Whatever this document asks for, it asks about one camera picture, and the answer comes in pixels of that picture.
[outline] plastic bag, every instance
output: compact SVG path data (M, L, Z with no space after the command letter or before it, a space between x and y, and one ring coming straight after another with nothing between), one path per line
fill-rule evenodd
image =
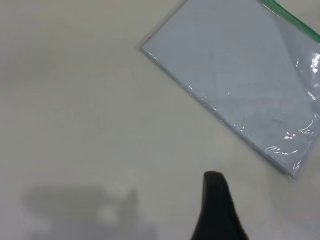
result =
M306 25L304 22L299 20L297 17L292 15L289 11L287 11L284 7L282 7L275 0L260 0L261 3L268 8L273 14L276 14L280 18L283 18L296 26L298 29L307 34L314 41L320 43L320 35L314 31L311 27Z
M320 134L319 47L256 0L188 0L142 49L295 178Z

